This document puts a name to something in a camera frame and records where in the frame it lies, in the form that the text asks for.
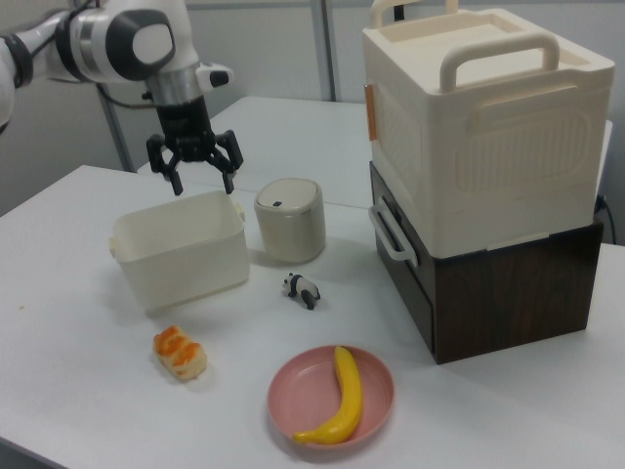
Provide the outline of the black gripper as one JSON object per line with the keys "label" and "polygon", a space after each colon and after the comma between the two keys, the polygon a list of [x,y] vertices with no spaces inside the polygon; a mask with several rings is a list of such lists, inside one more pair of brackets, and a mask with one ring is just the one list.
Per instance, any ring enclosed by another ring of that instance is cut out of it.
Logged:
{"label": "black gripper", "polygon": [[[208,161],[221,172],[225,191],[231,194],[243,155],[233,131],[214,134],[205,100],[200,97],[179,105],[157,106],[156,112],[164,138],[154,134],[146,141],[150,170],[171,184],[174,195],[181,195],[179,161]],[[163,157],[166,149],[173,153],[168,162]]]}

